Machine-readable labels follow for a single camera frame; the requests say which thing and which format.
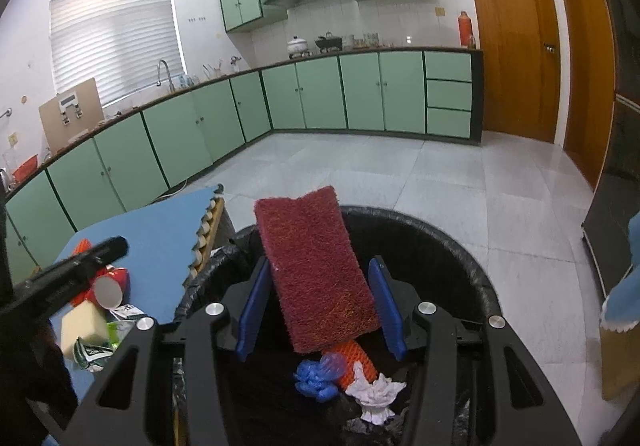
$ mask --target window blind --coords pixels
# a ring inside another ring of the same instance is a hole
[[[105,104],[155,83],[158,60],[184,72],[172,0],[50,0],[49,10],[58,93],[95,77]]]

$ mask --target countertop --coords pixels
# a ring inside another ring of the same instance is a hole
[[[411,47],[354,48],[353,50],[340,50],[340,51],[328,52],[328,53],[324,53],[324,54],[314,54],[312,56],[308,56],[308,57],[305,57],[305,58],[294,58],[292,60],[279,61],[278,63],[268,64],[267,66],[258,66],[257,68],[250,68],[249,70],[242,70],[241,72],[236,72],[235,74],[226,74],[225,76],[219,77],[217,79],[206,80],[204,82],[200,82],[198,84],[195,84],[194,86],[189,86],[187,88],[181,88],[180,90],[176,90],[175,92],[169,93],[168,95],[164,95],[162,97],[159,97],[159,98],[157,98],[157,99],[155,99],[153,101],[150,101],[150,102],[144,104],[143,106],[133,107],[131,110],[129,110],[127,112],[124,112],[122,115],[118,115],[117,117],[114,117],[112,119],[109,119],[108,121],[105,121],[105,122],[99,124],[98,126],[95,127],[94,130],[92,130],[89,133],[86,133],[85,135],[83,135],[82,137],[77,139],[73,144],[70,144],[69,146],[67,146],[63,150],[60,150],[58,153],[56,153],[55,155],[51,156],[49,159],[47,159],[46,161],[41,163],[33,171],[33,173],[28,175],[28,177],[26,177],[20,184],[18,184],[12,191],[10,191],[7,194],[6,199],[9,200],[15,193],[17,193],[17,191],[20,191],[20,189],[22,189],[22,187],[24,187],[24,185],[27,184],[33,177],[38,175],[41,171],[45,170],[49,165],[51,165],[56,160],[58,160],[62,156],[64,156],[67,153],[69,153],[76,146],[80,145],[81,143],[85,142],[86,140],[91,139],[91,137],[94,137],[95,135],[97,135],[101,131],[106,130],[108,127],[113,126],[117,122],[123,121],[124,119],[126,119],[128,117],[131,117],[132,115],[135,115],[135,114],[137,114],[137,113],[139,113],[141,111],[145,111],[145,109],[147,109],[147,108],[151,108],[152,106],[155,106],[156,104],[159,104],[159,103],[161,103],[163,101],[169,100],[169,99],[174,98],[176,96],[179,96],[179,95],[182,95],[182,94],[185,94],[185,93],[188,93],[188,92],[193,92],[193,90],[197,90],[199,88],[203,88],[204,86],[209,86],[210,84],[214,84],[216,82],[224,81],[224,80],[227,80],[227,79],[232,79],[233,77],[244,76],[244,74],[251,74],[252,72],[257,72],[259,70],[266,70],[267,68],[275,68],[277,66],[283,66],[284,64],[291,64],[291,63],[296,63],[296,62],[299,62],[299,61],[319,60],[319,59],[322,59],[322,58],[331,58],[331,57],[334,57],[334,56],[347,56],[347,55],[350,55],[350,54],[367,54],[367,53],[371,53],[371,52],[414,52],[414,51],[422,51],[422,50],[430,50],[430,51],[433,51],[433,52],[461,52],[461,53],[465,53],[465,54],[470,54],[472,52],[481,52],[481,50],[478,49],[478,48],[429,47],[429,46],[425,46],[425,45],[414,45],[414,46],[411,46]]]

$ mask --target gray floor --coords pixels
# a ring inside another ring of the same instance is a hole
[[[485,268],[505,317],[555,387],[584,446],[628,394],[600,395],[599,302],[580,223],[591,189],[551,144],[485,132],[482,147],[354,135],[271,135],[189,185],[225,186],[236,229],[263,197],[334,185],[343,204],[426,220]]]

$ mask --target red sponge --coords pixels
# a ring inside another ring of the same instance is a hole
[[[293,348],[316,352],[380,324],[335,190],[263,199],[255,216]]]

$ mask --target silver bolt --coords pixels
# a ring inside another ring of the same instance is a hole
[[[218,314],[222,314],[225,310],[225,306],[222,303],[210,303],[207,305],[207,308],[204,309],[209,316],[217,316]]]
[[[507,322],[504,320],[502,316],[491,316],[489,317],[489,324],[494,329],[503,329]]]
[[[141,331],[148,331],[151,327],[154,326],[153,318],[140,318],[138,323],[136,323],[136,327],[138,327]]]
[[[436,305],[431,303],[430,301],[423,301],[418,305],[418,311],[422,314],[433,314],[436,312]]]

